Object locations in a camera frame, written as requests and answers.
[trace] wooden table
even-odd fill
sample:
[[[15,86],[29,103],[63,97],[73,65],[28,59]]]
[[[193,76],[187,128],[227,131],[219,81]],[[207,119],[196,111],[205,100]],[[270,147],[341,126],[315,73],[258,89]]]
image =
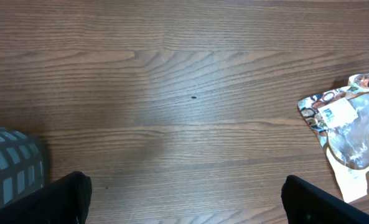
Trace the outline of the wooden table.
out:
[[[296,104],[363,72],[369,0],[0,0],[0,126],[91,177],[88,223],[286,223],[289,174],[341,197]]]

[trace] colorful printed packaging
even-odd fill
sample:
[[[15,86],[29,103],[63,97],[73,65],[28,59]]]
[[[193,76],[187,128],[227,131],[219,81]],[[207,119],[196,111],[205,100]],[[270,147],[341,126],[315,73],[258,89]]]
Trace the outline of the colorful printed packaging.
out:
[[[369,194],[369,74],[298,102],[330,162],[345,202]]]

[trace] gray basket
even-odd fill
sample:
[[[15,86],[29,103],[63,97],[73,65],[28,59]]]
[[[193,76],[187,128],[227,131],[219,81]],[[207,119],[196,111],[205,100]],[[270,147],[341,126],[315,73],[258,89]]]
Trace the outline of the gray basket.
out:
[[[0,128],[0,208],[49,183],[44,143],[19,131]]]

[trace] brown wooden tabletop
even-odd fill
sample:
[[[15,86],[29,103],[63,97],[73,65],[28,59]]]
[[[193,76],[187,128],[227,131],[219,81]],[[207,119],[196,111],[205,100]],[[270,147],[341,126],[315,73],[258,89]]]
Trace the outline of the brown wooden tabletop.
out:
[[[91,177],[88,223],[286,223],[289,174],[341,198],[296,104],[365,72],[369,0],[0,0],[0,126]]]

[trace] label sticker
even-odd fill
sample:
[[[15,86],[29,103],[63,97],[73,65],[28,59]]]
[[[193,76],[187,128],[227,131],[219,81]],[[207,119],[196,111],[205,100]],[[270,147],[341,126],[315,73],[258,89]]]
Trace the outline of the label sticker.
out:
[[[356,110],[346,100],[346,98],[341,98],[333,103],[319,108],[318,110],[328,128],[343,126],[353,122],[354,119],[358,118]]]

